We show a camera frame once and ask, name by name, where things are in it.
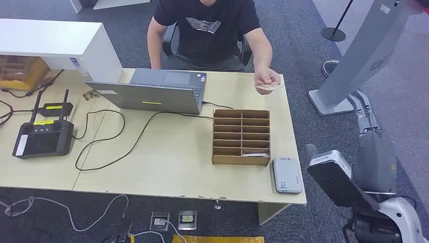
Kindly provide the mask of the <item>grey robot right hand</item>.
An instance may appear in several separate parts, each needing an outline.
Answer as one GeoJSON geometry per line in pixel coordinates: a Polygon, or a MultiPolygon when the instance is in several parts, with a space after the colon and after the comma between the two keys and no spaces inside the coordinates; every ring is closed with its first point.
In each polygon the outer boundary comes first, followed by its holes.
{"type": "Polygon", "coordinates": [[[372,110],[369,98],[356,90],[349,95],[358,120],[357,161],[349,164],[341,153],[331,150],[312,156],[308,172],[327,175],[326,164],[339,166],[348,178],[366,193],[395,195],[397,187],[397,156],[390,139],[384,134],[372,110]]]}

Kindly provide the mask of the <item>person's left hand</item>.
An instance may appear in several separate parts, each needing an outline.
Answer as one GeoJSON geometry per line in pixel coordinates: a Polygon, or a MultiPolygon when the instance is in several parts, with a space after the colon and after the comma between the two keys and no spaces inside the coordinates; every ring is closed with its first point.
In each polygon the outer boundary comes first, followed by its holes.
{"type": "Polygon", "coordinates": [[[281,78],[274,70],[261,66],[255,69],[254,72],[254,86],[256,91],[261,95],[268,95],[272,91],[260,89],[262,85],[275,84],[279,86],[281,84],[281,78]]]}

